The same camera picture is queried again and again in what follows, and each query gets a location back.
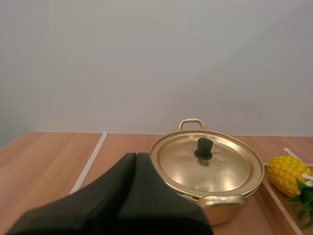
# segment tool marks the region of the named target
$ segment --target pot rim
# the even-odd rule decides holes
[[[158,144],[160,144],[162,142],[166,143],[166,141],[164,141],[164,140],[168,141],[168,140],[170,140],[170,139],[172,139],[172,138],[174,138],[174,137],[176,137],[178,135],[184,135],[184,134],[187,135],[187,134],[191,134],[191,133],[193,133],[193,134],[204,134],[204,135],[205,134],[211,134],[211,135],[213,134],[213,135],[217,135],[219,137],[225,138],[227,140],[234,141],[234,142],[238,143],[240,146],[243,146],[250,153],[252,153],[254,158],[258,161],[257,165],[261,168],[261,175],[257,177],[257,178],[259,178],[259,180],[257,180],[257,182],[254,183],[253,186],[250,187],[248,190],[241,191],[241,192],[240,192],[240,190],[238,190],[238,188],[233,189],[233,190],[229,190],[229,191],[221,191],[221,192],[204,192],[204,191],[200,191],[200,190],[190,189],[190,188],[188,188],[188,187],[186,187],[184,185],[181,185],[181,184],[175,182],[174,180],[172,180],[169,176],[167,176],[165,174],[165,172],[162,170],[160,165],[156,164],[156,162],[157,162],[157,152],[154,152],[154,150],[158,146]],[[151,158],[152,158],[153,165],[155,166],[157,172],[159,173],[161,178],[165,181],[165,183],[167,185],[169,185],[171,188],[173,188],[175,191],[179,192],[180,194],[191,196],[195,200],[196,200],[196,198],[199,199],[199,198],[201,198],[203,196],[206,196],[206,195],[242,194],[242,195],[244,195],[246,197],[251,196],[258,189],[258,187],[262,183],[264,175],[265,175],[264,164],[262,163],[262,161],[261,161],[260,157],[258,156],[258,154],[251,147],[249,147],[244,142],[242,142],[242,141],[240,141],[240,140],[238,140],[238,139],[236,139],[236,138],[234,138],[232,136],[229,136],[229,135],[226,135],[226,134],[223,134],[223,133],[219,133],[219,132],[205,130],[205,129],[202,129],[202,130],[200,130],[200,129],[180,130],[180,131],[176,131],[176,132],[170,133],[170,134],[162,137],[161,139],[159,139],[153,145],[153,147],[151,148],[150,152],[151,152]]]

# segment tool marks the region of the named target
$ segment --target toy pineapple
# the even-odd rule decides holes
[[[305,183],[308,179],[303,178],[303,174],[312,176],[303,162],[291,156],[275,157],[270,161],[267,173],[272,184],[289,197],[297,195],[296,179]]]
[[[297,158],[280,156],[268,165],[267,173],[270,181],[279,190],[290,196],[288,203],[302,203],[298,220],[308,212],[310,220],[302,227],[313,225],[313,177],[309,168]]]

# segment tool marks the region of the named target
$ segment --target black object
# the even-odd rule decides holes
[[[114,222],[132,185],[136,154],[126,154],[81,190],[26,212],[8,235],[116,234]]]
[[[177,195],[150,154],[126,154],[83,189],[26,212],[8,235],[211,235],[203,211]]]
[[[120,234],[213,234],[201,208],[164,183],[148,153],[137,157],[134,182],[118,214],[118,227]]]
[[[195,151],[195,156],[202,160],[209,160],[212,158],[211,149],[213,141],[207,138],[198,139],[198,149]]]

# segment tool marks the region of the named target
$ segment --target wooden table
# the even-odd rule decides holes
[[[69,194],[94,151],[102,133],[32,133],[0,149],[0,235],[26,211]],[[162,135],[108,134],[82,187],[111,168],[127,152],[149,152]],[[290,149],[305,163],[313,163],[313,138],[245,137],[248,144],[268,163],[287,155]],[[234,220],[214,228],[216,235],[278,235],[261,196],[249,198],[247,208]]]

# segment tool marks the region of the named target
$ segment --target white stripe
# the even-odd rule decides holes
[[[101,148],[101,146],[103,144],[103,141],[105,140],[106,136],[107,136],[106,132],[102,134],[102,136],[101,136],[97,146],[94,148],[94,151],[92,152],[88,162],[86,163],[84,169],[82,170],[82,173],[80,173],[76,183],[74,184],[72,190],[70,191],[70,194],[72,194],[72,193],[74,193],[74,192],[76,192],[76,191],[78,191],[80,189],[80,187],[81,187],[81,185],[82,185],[86,175],[88,174],[88,171],[90,170],[90,167],[91,167],[93,161],[97,157],[97,154],[98,154],[98,152],[99,152],[99,150],[100,150],[100,148]]]
[[[299,159],[300,161],[302,161],[300,158],[298,158],[290,149],[288,148],[284,148],[284,150],[289,153],[290,156]]]

